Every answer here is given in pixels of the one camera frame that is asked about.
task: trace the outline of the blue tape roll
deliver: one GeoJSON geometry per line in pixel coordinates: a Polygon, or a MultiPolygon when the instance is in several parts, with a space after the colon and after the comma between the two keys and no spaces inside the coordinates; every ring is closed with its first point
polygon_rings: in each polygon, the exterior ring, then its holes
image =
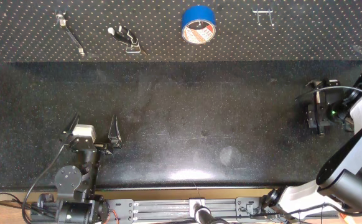
{"type": "Polygon", "coordinates": [[[190,44],[204,44],[216,33],[214,12],[206,6],[194,6],[182,16],[182,37],[190,44]]]}

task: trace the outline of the pegboard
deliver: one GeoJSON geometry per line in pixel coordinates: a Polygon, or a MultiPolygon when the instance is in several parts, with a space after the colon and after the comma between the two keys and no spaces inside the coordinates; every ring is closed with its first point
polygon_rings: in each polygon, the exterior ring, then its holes
{"type": "Polygon", "coordinates": [[[361,1],[133,0],[0,1],[0,57],[6,62],[362,60],[361,1]],[[203,45],[181,36],[182,14],[203,5],[215,12],[216,35],[203,45]],[[252,9],[268,10],[260,16],[252,9]],[[86,52],[56,23],[55,11],[86,52]],[[148,55],[127,54],[108,27],[122,25],[148,55]]]}

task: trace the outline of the pliers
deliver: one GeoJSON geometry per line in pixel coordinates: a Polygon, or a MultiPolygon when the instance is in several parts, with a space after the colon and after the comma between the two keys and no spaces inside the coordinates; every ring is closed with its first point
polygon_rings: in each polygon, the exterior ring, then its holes
{"type": "Polygon", "coordinates": [[[124,44],[127,45],[126,47],[126,53],[142,53],[144,55],[147,55],[145,50],[142,49],[142,47],[139,45],[138,38],[135,34],[133,34],[129,29],[119,26],[119,29],[117,32],[112,27],[108,28],[108,32],[111,34],[111,36],[124,44]]]}

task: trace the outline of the roll of tape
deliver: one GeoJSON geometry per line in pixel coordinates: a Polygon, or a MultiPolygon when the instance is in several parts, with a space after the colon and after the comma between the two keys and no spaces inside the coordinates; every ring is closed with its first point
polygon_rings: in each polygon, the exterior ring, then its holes
{"type": "Polygon", "coordinates": [[[206,6],[194,6],[182,16],[182,38],[190,44],[204,44],[216,34],[214,12],[206,6]]]}

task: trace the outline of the black tabletop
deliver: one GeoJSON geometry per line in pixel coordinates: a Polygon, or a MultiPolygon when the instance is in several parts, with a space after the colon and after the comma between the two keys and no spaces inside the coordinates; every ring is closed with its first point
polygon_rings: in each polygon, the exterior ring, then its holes
{"type": "MultiPolygon", "coordinates": [[[[104,156],[101,190],[301,184],[351,138],[321,138],[294,98],[318,78],[352,85],[362,62],[0,63],[0,190],[25,190],[60,149],[77,111],[106,140],[116,114],[123,148],[104,156]]],[[[52,189],[64,152],[38,189],[52,189]]]]}

